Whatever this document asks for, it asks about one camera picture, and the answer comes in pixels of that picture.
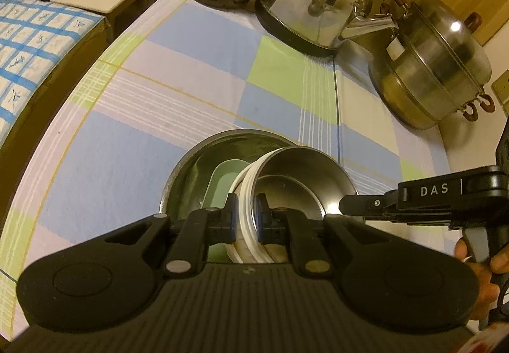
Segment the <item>blue checkered cloth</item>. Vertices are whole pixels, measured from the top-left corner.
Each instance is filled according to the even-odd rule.
[[[37,0],[0,0],[0,147],[37,88],[102,16]]]

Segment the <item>human hand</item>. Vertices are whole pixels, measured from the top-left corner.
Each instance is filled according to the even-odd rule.
[[[460,239],[454,248],[454,257],[464,260],[469,256],[467,244],[464,239]],[[509,246],[505,246],[500,252],[490,260],[490,266],[478,263],[467,263],[479,281],[479,296],[475,301],[471,320],[481,320],[488,315],[493,302],[498,299],[500,288],[491,283],[492,271],[497,274],[509,272]]]

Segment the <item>pot lid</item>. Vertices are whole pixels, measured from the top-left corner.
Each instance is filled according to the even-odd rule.
[[[482,22],[480,16],[473,13],[464,22],[460,21],[440,0],[421,0],[417,8],[472,77],[480,85],[488,83],[491,77],[491,64],[482,46],[472,34]]]

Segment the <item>stainless steel bowl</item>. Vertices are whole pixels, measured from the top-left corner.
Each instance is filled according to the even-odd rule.
[[[287,207],[321,220],[340,214],[339,201],[357,190],[341,166],[319,150],[307,146],[283,148],[262,166],[254,184],[253,201],[265,194],[271,208]]]
[[[177,163],[164,187],[159,212],[184,219],[201,207],[214,169],[229,159],[254,162],[265,153],[295,143],[256,129],[236,129],[213,135],[195,145]]]

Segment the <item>table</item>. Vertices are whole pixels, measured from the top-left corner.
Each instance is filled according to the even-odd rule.
[[[0,240],[0,332],[26,326],[14,296],[24,266],[156,213],[175,164],[212,134],[258,128],[310,145],[362,194],[448,172],[438,129],[404,128],[365,65],[354,68],[300,54],[252,13],[158,0],[80,81],[31,159]],[[449,253],[457,238],[391,230]]]

